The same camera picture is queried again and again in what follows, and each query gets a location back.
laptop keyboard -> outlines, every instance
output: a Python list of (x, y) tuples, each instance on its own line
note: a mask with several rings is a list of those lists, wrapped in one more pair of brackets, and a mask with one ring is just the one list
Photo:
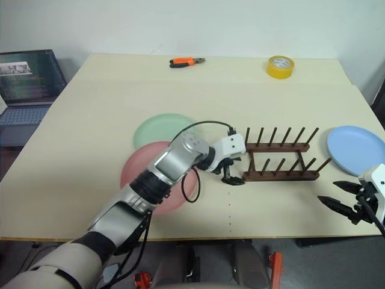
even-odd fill
[(39, 124), (49, 107), (28, 107), (7, 109), (0, 118), (0, 125)]

green plate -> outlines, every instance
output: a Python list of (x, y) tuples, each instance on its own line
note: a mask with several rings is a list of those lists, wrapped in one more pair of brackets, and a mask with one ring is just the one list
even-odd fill
[(172, 140), (186, 126), (193, 124), (189, 117), (176, 113), (153, 116), (143, 122), (135, 131), (134, 148), (138, 149), (154, 141)]

plate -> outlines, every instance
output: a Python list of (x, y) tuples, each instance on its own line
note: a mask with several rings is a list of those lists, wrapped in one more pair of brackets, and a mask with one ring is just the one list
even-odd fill
[(138, 149), (154, 141), (172, 140), (179, 131), (193, 123), (192, 119), (176, 113), (153, 116), (144, 121), (135, 131), (134, 148)]
[(385, 143), (373, 132), (358, 126), (340, 126), (327, 137), (331, 158), (354, 176), (385, 163)]
[[(120, 188), (132, 182), (169, 144), (169, 141), (157, 141), (136, 150), (123, 167), (122, 174), (120, 175)], [(185, 192), (189, 198), (193, 194), (197, 181), (195, 173), (190, 171), (185, 180)], [(185, 203), (186, 200), (183, 197), (180, 183), (178, 182), (171, 189), (170, 197), (164, 199), (163, 203), (154, 210), (154, 215), (170, 213)]]

pink plate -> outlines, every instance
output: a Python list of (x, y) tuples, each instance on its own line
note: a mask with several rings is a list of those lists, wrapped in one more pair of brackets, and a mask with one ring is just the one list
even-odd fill
[[(120, 175), (120, 188), (132, 182), (147, 166), (159, 155), (169, 144), (169, 141), (157, 141), (142, 146), (136, 150), (127, 160)], [(194, 172), (189, 172), (185, 180), (185, 191), (191, 197), (197, 184), (197, 177)], [(166, 214), (178, 209), (185, 202), (180, 182), (172, 189), (170, 197), (163, 200), (163, 203), (154, 210), (154, 215)]]

laptop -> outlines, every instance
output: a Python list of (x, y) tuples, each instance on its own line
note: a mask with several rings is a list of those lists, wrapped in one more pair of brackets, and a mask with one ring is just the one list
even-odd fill
[(50, 49), (0, 53), (0, 145), (24, 146), (66, 85)]

